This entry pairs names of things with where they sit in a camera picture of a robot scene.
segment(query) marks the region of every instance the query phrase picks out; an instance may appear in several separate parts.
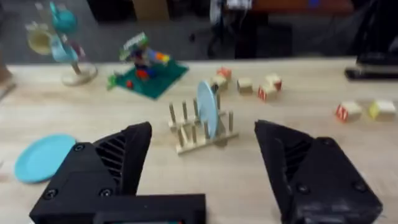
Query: screw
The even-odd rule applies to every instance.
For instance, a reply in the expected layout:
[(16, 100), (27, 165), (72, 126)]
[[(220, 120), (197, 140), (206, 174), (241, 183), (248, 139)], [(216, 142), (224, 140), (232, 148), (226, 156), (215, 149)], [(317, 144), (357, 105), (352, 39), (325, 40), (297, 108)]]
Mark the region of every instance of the screw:
[(111, 195), (112, 195), (112, 189), (102, 189), (99, 192), (99, 196), (101, 196), (101, 197), (109, 197)]
[(298, 183), (296, 185), (296, 189), (298, 192), (300, 192), (301, 194), (304, 194), (304, 195), (310, 193), (310, 188), (305, 184)]
[(43, 194), (44, 200), (51, 200), (57, 196), (58, 190), (57, 189), (49, 189)]
[(368, 190), (368, 188), (366, 187), (366, 185), (361, 182), (361, 181), (356, 181), (353, 183), (353, 187), (355, 190), (359, 191), (359, 192), (365, 192)]
[(75, 152), (80, 152), (80, 151), (82, 151), (84, 148), (85, 148), (85, 145), (83, 145), (83, 144), (76, 144), (76, 145), (73, 147), (73, 150), (74, 150)]
[(327, 146), (330, 146), (330, 145), (333, 144), (333, 140), (331, 140), (330, 138), (325, 138), (325, 139), (323, 140), (323, 143), (324, 143), (325, 145), (327, 145)]

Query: wooden peg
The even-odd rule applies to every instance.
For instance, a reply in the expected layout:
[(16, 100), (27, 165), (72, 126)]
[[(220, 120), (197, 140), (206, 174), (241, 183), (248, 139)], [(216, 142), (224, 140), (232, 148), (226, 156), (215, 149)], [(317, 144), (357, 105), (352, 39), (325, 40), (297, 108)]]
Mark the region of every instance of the wooden peg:
[(173, 124), (175, 124), (175, 113), (174, 113), (174, 106), (172, 103), (169, 104), (169, 108), (170, 108), (170, 115), (172, 116)]
[(234, 129), (234, 113), (232, 111), (229, 112), (228, 127), (229, 127), (229, 131), (232, 132)]
[(193, 143), (197, 142), (197, 129), (195, 125), (192, 126), (192, 141)]
[(220, 94), (217, 94), (217, 108), (218, 108), (218, 110), (221, 109)]
[(196, 98), (193, 99), (193, 110), (195, 110), (195, 117), (196, 119), (198, 119), (199, 112), (198, 112), (198, 102)]
[(209, 129), (208, 129), (207, 121), (203, 122), (203, 127), (205, 129), (205, 137), (206, 137), (206, 139), (209, 139), (210, 136), (209, 136)]
[(182, 112), (184, 113), (184, 121), (188, 119), (188, 113), (187, 113), (187, 102), (183, 101), (182, 102)]
[(178, 129), (178, 141), (180, 142), (180, 146), (183, 147), (184, 146), (184, 139), (182, 137), (182, 130)]

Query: vent slot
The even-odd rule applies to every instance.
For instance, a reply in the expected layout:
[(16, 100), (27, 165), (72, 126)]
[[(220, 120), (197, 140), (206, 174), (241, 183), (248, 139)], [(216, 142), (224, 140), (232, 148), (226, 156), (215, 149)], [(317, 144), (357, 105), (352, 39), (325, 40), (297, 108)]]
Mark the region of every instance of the vent slot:
[(294, 174), (298, 171), (300, 167), (300, 164), (305, 159), (305, 156), (307, 156), (310, 147), (311, 143), (306, 141), (300, 141), (294, 146), (285, 147), (285, 175), (288, 182), (293, 179)]
[(108, 138), (96, 146), (97, 154), (117, 184), (120, 183), (122, 178), (125, 144), (126, 138), (120, 134)]

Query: chair leg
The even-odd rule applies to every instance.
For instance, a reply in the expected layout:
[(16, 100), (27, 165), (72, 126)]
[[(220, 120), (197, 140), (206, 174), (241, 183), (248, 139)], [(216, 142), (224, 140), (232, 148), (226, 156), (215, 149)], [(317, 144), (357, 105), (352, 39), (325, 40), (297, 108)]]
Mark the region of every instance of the chair leg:
[(214, 56), (215, 56), (216, 54), (215, 54), (215, 52), (214, 52), (214, 50), (213, 50), (213, 47), (214, 47), (214, 45), (217, 43), (217, 41), (218, 41), (219, 39), (220, 39), (220, 37), (219, 37), (218, 35), (214, 35), (214, 36), (211, 38), (209, 44), (207, 45), (207, 57), (209, 57), (209, 58), (214, 58)]

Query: light wood surface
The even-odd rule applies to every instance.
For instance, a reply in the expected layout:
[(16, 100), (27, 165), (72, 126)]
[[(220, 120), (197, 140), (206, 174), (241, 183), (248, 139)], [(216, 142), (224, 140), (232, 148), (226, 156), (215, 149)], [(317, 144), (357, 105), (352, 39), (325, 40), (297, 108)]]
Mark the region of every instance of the light wood surface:
[(354, 7), (351, 0), (317, 0), (316, 7), (311, 7), (312, 0), (253, 0), (252, 10), (269, 13), (304, 13), (304, 14), (351, 14)]
[[(355, 123), (342, 124), (333, 115), (341, 101), (358, 100), (363, 105), (379, 98), (397, 103), (397, 83), (349, 83), (343, 71), (354, 60), (187, 64), (190, 71), (157, 101), (121, 88), (106, 91), (107, 76), (129, 65), (98, 65), (98, 78), (76, 88), (60, 81), (63, 73), (72, 72), (69, 65), (10, 66), (18, 87), (0, 102), (1, 223), (28, 223), (28, 214), (46, 186), (22, 184), (14, 177), (14, 163), (30, 143), (53, 133), (92, 142), (142, 121), (150, 121), (153, 137), (139, 195), (206, 193), (208, 223), (279, 223), (253, 131), (257, 119), (335, 138), (383, 202), (378, 223), (398, 223), (398, 121), (378, 123), (365, 115)], [(258, 87), (264, 75), (276, 72), (283, 79), (282, 91), (275, 101), (263, 103), (256, 95), (241, 96), (231, 86), (222, 93), (221, 109), (234, 111), (239, 137), (225, 149), (211, 146), (178, 156), (178, 139), (167, 124), (169, 103), (192, 99), (198, 82), (214, 76), (221, 66), (233, 71), (230, 85), (248, 77)], [(182, 116), (181, 108), (175, 112), (176, 117)], [(190, 106), (188, 113), (193, 113)]]

